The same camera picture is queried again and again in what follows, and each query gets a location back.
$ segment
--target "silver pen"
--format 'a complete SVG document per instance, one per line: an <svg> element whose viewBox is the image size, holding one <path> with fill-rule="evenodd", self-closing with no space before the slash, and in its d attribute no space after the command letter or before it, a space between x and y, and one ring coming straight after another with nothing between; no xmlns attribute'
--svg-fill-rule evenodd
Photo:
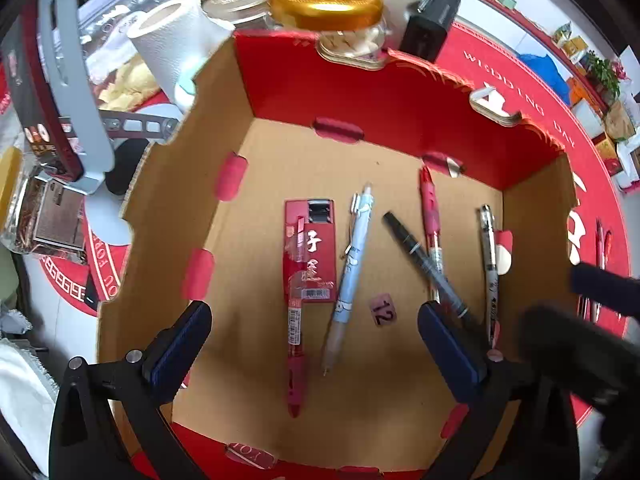
<svg viewBox="0 0 640 480"><path fill-rule="evenodd" d="M495 254L494 215L488 204L480 207L480 227L486 281L486 334L489 345L493 346L495 321L498 316L498 267Z"/></svg>

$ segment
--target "pen tip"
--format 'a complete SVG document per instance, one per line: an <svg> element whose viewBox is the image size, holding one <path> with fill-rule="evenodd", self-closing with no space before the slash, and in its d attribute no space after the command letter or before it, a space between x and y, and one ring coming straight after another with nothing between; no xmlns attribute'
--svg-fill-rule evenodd
<svg viewBox="0 0 640 480"><path fill-rule="evenodd" d="M423 164L420 168L420 181L421 182L433 182L431 179L431 172L426 164Z"/></svg>

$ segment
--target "blue gripper pad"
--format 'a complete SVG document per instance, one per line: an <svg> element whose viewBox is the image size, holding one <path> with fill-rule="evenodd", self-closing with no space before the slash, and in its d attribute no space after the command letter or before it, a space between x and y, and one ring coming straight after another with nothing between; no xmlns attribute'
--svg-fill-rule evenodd
<svg viewBox="0 0 640 480"><path fill-rule="evenodd" d="M211 309L191 301L171 328L162 330L146 348L142 376L158 405L174 400L182 380L211 332Z"/></svg>
<svg viewBox="0 0 640 480"><path fill-rule="evenodd" d="M481 351L429 302L418 311L418 332L456 401L472 404L478 396L478 386L486 377Z"/></svg>

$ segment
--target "cardboard box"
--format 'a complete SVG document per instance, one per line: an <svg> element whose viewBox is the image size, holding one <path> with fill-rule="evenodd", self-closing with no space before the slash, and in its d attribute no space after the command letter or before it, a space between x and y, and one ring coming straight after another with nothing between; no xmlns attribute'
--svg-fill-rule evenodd
<svg viewBox="0 0 640 480"><path fill-rule="evenodd" d="M463 162L464 176L433 172L445 270L482 319L476 208L490 204L497 227L513 232L513 265L500 279L498 316L500 347L516 358L523 310L540 301L576 309L567 281L575 189L562 146L530 120L505 128L480 115L468 102L468 84L428 62L394 53L384 68L362 70L322 59L312 35L237 34L196 83L196 102L175 139L150 147L128 193L124 218L134 241L119 295L100 311L99 360L144 348L174 322L193 299L181 293L193 254L206 248L215 257L206 294L213 329L188 388L174 400L175 422L307 465L427 467L442 445L440 430L454 399L416 327L428 284L382 215L393 210L424 239L420 157L447 153ZM354 124L364 140L346 143L339 132L315 131L318 117ZM232 153L245 157L248 169L238 195L221 202L215 189ZM321 347L332 305L306 306L307 394L293 419L286 405L284 202L334 200L341 254L351 196L366 181L376 202L342 354L323 378ZM337 261L338 275L343 265ZM368 307L381 293L391 295L398 315L383 328ZM122 410L116 418L135 450ZM504 440L497 442L499 450ZM496 451L487 456L491 466ZM251 476L247 468L243 478Z"/></svg>
<svg viewBox="0 0 640 480"><path fill-rule="evenodd" d="M620 100L615 101L609 108L604 117L604 127L607 135L614 140L629 139L636 134L636 129Z"/></svg>
<svg viewBox="0 0 640 480"><path fill-rule="evenodd" d="M609 172L609 176L620 173L620 171L622 171L622 163L618 158L615 142L613 142L605 132L595 137L593 143L600 158L604 162L605 168L607 168Z"/></svg>

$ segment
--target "small packaged item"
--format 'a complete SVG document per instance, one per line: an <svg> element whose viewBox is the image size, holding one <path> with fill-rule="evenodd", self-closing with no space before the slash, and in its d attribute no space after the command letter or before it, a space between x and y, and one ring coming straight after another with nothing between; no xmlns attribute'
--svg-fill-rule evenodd
<svg viewBox="0 0 640 480"><path fill-rule="evenodd" d="M609 112L604 117L604 126L607 135L616 142L629 139L636 134L636 129L621 100L617 100L611 105Z"/></svg>
<svg viewBox="0 0 640 480"><path fill-rule="evenodd" d="M616 145L606 133L602 133L593 139L593 143L598 155L604 162L605 168L607 168L607 172L609 172L609 176L614 176L623 171Z"/></svg>
<svg viewBox="0 0 640 480"><path fill-rule="evenodd" d="M558 27L554 32L552 39L554 43L558 46L558 48L562 48L562 46L569 41L571 37L571 22L565 23L562 27Z"/></svg>
<svg viewBox="0 0 640 480"><path fill-rule="evenodd" d="M571 59L572 63L577 63L587 53L587 49L588 46L581 36L576 36L562 46L562 50Z"/></svg>
<svg viewBox="0 0 640 480"><path fill-rule="evenodd" d="M4 186L5 190L13 187L0 234L5 247L18 254L43 254L86 264L84 195L47 178L30 153L25 154L17 178L5 181Z"/></svg>

